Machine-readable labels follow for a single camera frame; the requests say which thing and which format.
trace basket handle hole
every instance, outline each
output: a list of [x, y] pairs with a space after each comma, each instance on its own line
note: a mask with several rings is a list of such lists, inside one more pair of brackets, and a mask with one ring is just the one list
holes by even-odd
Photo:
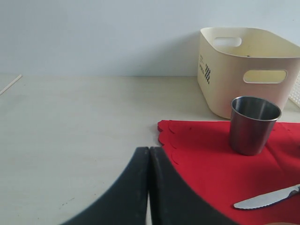
[[285, 70], [248, 70], [244, 74], [246, 83], [281, 83], [286, 78]]
[[240, 37], [216, 37], [213, 42], [214, 46], [238, 47], [242, 44]]

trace white wall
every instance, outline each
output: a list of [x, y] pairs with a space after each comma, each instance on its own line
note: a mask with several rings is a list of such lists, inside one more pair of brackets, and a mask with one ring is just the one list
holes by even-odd
[[196, 75], [199, 29], [259, 27], [300, 45], [299, 0], [1, 0], [0, 72]]

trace knife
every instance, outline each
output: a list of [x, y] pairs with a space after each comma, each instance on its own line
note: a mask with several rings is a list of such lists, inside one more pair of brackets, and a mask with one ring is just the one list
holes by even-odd
[[277, 190], [263, 195], [258, 195], [253, 198], [249, 198], [242, 202], [235, 203], [233, 206], [236, 209], [255, 210], [261, 207], [266, 207], [268, 205], [273, 205], [299, 192], [300, 192], [300, 184], [297, 184], [292, 187], [287, 187], [281, 190]]

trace cup rim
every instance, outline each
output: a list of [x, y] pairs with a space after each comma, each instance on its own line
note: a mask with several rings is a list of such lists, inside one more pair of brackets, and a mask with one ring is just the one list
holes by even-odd
[[[238, 112], [238, 111], [233, 107], [233, 102], [234, 102], [235, 100], [239, 99], [239, 98], [256, 98], [256, 99], [264, 100], [264, 101], [270, 103], [271, 105], [273, 105], [274, 107], [276, 107], [276, 108], [278, 109], [278, 111], [279, 111], [279, 115], [278, 115], [276, 118], [270, 119], [270, 120], [260, 120], [260, 119], [255, 119], [255, 118], [246, 116], [246, 115], [244, 115], [244, 114]], [[255, 96], [238, 96], [238, 97], [235, 97], [235, 98], [231, 101], [231, 109], [234, 110], [238, 115], [241, 115], [241, 116], [243, 116], [243, 117], [245, 117], [245, 118], [248, 118], [248, 119], [250, 119], [250, 120], [256, 120], [256, 121], [261, 121], [261, 122], [272, 122], [272, 121], [277, 121], [277, 120], [281, 117], [281, 115], [282, 115], [282, 111], [281, 111], [281, 109], [279, 108], [278, 105], [276, 105], [275, 103], [273, 103], [273, 102], [271, 102], [271, 101], [269, 101], [269, 100], [266, 100], [265, 98], [262, 98], [262, 97], [255, 97]]]

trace wooden stick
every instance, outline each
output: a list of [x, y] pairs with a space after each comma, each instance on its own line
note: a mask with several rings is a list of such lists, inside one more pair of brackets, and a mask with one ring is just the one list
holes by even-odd
[[18, 75], [8, 86], [6, 86], [5, 88], [3, 88], [2, 91], [0, 91], [0, 95], [2, 95], [7, 89], [9, 89], [11, 86], [13, 86], [14, 83], [16, 83], [20, 78], [22, 77], [22, 75]]

